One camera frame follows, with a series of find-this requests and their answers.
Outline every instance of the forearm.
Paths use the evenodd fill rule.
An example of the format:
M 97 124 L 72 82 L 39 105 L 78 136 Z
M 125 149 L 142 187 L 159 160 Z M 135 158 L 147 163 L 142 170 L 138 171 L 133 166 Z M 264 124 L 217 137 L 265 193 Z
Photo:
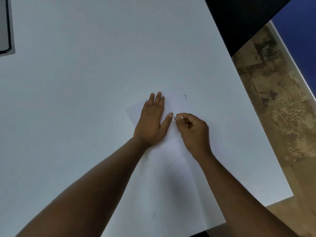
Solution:
M 100 236 L 147 148 L 139 139 L 130 139 L 63 191 L 17 236 Z
M 196 157 L 216 201 L 236 236 L 297 235 L 261 205 L 212 155 Z

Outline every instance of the person's right arm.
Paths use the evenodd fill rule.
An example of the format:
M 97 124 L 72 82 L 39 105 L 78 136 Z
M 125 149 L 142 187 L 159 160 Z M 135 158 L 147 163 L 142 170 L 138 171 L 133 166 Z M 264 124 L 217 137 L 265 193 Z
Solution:
M 184 144 L 200 164 L 227 224 L 237 237 L 298 237 L 259 203 L 211 151 L 209 128 L 194 115 L 181 113 L 176 123 Z

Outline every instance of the blue wall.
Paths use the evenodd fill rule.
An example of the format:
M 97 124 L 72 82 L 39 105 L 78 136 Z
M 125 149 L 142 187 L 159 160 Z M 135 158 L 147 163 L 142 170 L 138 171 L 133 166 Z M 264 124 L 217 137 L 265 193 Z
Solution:
M 316 95 L 316 0 L 291 0 L 272 21 Z

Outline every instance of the concrete floor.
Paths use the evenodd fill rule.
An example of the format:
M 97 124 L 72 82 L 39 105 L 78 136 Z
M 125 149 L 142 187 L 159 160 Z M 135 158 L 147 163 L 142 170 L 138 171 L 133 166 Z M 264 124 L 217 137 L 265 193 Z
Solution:
M 268 23 L 233 61 L 294 197 L 268 209 L 299 236 L 316 237 L 316 104 Z M 209 236 L 232 236 L 226 224 Z

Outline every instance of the person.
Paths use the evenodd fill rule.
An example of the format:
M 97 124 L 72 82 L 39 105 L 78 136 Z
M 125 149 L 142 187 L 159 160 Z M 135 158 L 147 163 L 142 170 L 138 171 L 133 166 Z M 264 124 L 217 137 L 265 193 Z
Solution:
M 57 196 L 17 237 L 101 236 L 140 158 L 166 136 L 172 121 L 170 113 L 160 125 L 164 97 L 161 92 L 154 97 L 152 93 L 144 104 L 133 137 Z M 203 120 L 187 113 L 175 119 L 235 236 L 297 237 L 219 163 Z

